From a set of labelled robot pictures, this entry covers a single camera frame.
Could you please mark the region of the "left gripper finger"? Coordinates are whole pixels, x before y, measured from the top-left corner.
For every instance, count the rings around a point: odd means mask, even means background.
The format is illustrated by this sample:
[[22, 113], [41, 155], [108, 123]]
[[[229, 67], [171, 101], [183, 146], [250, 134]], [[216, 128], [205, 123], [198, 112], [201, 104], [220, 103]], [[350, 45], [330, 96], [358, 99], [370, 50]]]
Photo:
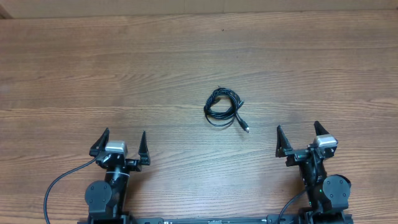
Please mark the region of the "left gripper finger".
[[138, 155], [140, 156], [140, 164], [143, 166], [149, 166], [150, 165], [150, 155], [149, 155], [149, 150], [147, 147], [147, 138], [146, 138], [146, 132], [144, 131], [141, 137], [141, 143], [139, 146], [139, 152]]
[[98, 154], [103, 151], [109, 141], [109, 129], [106, 128], [102, 133], [101, 137], [90, 147], [89, 155], [91, 157], [97, 157]]

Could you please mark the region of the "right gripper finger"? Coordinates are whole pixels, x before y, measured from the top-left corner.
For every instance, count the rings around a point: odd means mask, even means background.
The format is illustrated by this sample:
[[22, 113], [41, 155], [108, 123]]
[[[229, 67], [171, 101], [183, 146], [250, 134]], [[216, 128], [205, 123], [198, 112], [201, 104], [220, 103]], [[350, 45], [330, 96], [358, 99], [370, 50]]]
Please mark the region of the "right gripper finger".
[[317, 136], [329, 134], [329, 132], [320, 124], [319, 121], [315, 121], [313, 125]]
[[286, 135], [283, 132], [282, 126], [277, 127], [277, 145], [275, 150], [276, 157], [286, 157], [290, 151], [292, 151], [292, 146], [289, 143]]

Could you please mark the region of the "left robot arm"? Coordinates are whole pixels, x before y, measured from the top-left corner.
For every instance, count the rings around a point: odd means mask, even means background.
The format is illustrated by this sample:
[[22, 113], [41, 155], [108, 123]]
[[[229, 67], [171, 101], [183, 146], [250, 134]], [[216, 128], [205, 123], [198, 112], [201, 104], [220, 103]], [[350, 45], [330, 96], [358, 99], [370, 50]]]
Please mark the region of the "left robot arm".
[[150, 165], [146, 133], [142, 134], [138, 159], [128, 159], [125, 141], [111, 141], [109, 129], [91, 146], [89, 155], [106, 170], [103, 180], [92, 182], [86, 189], [88, 223], [136, 223], [136, 219], [124, 210], [131, 172], [140, 172]]

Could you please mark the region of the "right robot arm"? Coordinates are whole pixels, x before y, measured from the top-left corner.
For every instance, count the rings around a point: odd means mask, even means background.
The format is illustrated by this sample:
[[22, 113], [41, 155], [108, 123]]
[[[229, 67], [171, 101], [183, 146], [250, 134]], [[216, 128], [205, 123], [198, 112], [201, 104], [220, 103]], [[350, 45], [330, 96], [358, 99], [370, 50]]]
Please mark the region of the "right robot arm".
[[[343, 175], [328, 175], [323, 162], [335, 155], [338, 140], [319, 121], [314, 122], [315, 138], [305, 149], [293, 149], [287, 136], [278, 126], [276, 157], [286, 158], [286, 166], [298, 166], [304, 189], [290, 199], [277, 216], [277, 223], [353, 223], [344, 211], [349, 207], [351, 182]], [[286, 215], [288, 207], [307, 194], [309, 206], [296, 215]]]

